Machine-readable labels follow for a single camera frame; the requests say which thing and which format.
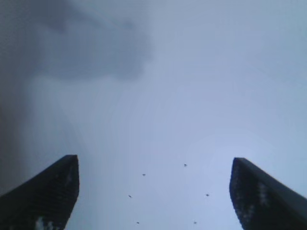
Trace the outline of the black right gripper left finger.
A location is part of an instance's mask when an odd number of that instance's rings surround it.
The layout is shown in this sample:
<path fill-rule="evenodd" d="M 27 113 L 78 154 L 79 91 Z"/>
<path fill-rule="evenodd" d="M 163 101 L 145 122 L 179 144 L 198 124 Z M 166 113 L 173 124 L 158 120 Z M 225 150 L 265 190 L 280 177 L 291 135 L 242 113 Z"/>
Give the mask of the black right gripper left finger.
<path fill-rule="evenodd" d="M 65 155 L 0 197 L 2 230 L 63 230 L 79 196 L 77 155 Z"/>

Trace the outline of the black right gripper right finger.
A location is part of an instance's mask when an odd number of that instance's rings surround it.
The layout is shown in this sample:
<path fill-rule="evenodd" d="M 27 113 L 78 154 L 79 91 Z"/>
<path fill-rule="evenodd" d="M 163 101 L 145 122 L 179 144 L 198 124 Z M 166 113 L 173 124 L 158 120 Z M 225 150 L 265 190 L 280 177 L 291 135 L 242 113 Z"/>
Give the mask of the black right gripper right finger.
<path fill-rule="evenodd" d="M 305 230 L 307 200 L 245 158 L 234 158 L 229 193 L 244 230 Z"/>

